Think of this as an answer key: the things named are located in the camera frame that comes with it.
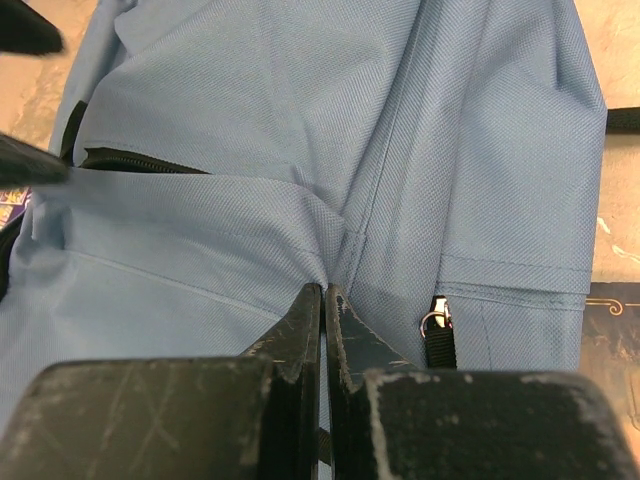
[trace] worn black plastic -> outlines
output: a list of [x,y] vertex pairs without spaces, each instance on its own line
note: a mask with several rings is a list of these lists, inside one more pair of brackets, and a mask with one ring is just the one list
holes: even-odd
[[305,285],[284,318],[243,353],[275,365],[260,478],[317,477],[321,306],[320,286]]
[[321,298],[304,286],[239,357],[49,368],[0,442],[0,478],[315,479],[323,315],[335,479],[639,478],[586,379],[423,371],[340,288]]
[[64,49],[62,36],[42,15],[20,0],[0,0],[0,52],[46,55]]
[[607,112],[607,133],[640,133],[640,107],[613,108]]

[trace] metal ring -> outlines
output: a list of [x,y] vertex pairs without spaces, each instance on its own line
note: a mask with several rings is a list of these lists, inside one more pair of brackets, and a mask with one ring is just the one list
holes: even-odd
[[424,317],[422,317],[422,320],[420,320],[420,335],[422,335],[422,338],[427,338],[425,327],[427,326],[427,320],[429,320],[431,317],[442,317],[442,313],[429,312]]

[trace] blue polyester fabric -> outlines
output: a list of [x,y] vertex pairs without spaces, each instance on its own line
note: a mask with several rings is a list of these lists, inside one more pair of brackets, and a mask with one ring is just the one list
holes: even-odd
[[577,368],[606,110],[570,0],[103,0],[53,151],[79,100],[76,165],[108,147],[211,175],[35,190],[0,428],[47,365],[235,355],[306,282],[419,365],[441,294],[461,369]]

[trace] black plastic object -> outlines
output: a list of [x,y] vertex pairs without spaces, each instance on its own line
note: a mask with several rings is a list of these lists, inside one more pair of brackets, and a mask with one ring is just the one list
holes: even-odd
[[49,368],[0,443],[0,478],[315,478],[320,307],[305,286],[240,357]]
[[640,107],[613,108],[607,112],[607,133],[640,133]]
[[0,478],[315,479],[323,318],[335,479],[638,479],[587,380],[419,370],[317,285],[239,357],[47,369],[0,442]]
[[0,190],[63,183],[69,167],[55,155],[0,134]]
[[0,52],[46,55],[64,49],[56,27],[22,0],[0,0]]
[[326,298],[334,478],[637,479],[606,400],[562,373],[418,371]]

